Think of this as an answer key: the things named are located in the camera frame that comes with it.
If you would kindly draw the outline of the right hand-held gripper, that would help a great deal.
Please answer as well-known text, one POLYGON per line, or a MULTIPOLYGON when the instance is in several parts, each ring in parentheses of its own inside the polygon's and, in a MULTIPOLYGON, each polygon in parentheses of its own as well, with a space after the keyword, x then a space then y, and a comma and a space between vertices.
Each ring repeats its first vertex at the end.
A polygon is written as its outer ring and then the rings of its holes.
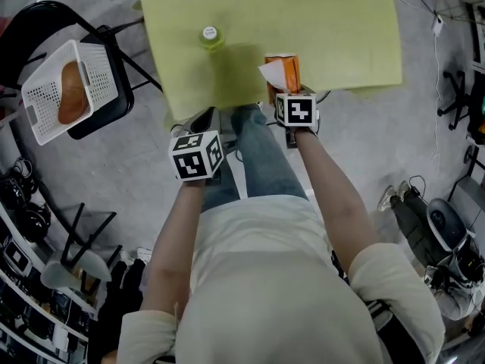
POLYGON ((294 132, 304 129, 316 134, 320 124, 315 91, 305 85, 301 93, 277 93, 274 99, 275 120, 285 129, 286 147, 296 148, 294 132))

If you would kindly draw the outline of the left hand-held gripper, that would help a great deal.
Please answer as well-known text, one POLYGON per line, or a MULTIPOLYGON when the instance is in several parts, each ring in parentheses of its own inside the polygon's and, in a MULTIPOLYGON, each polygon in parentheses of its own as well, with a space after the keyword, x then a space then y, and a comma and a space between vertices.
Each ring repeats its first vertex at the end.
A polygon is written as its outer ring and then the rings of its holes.
POLYGON ((213 178, 224 160, 220 130, 221 115, 215 107, 200 111, 182 125, 179 133, 191 134, 172 138, 168 151, 176 179, 213 178))

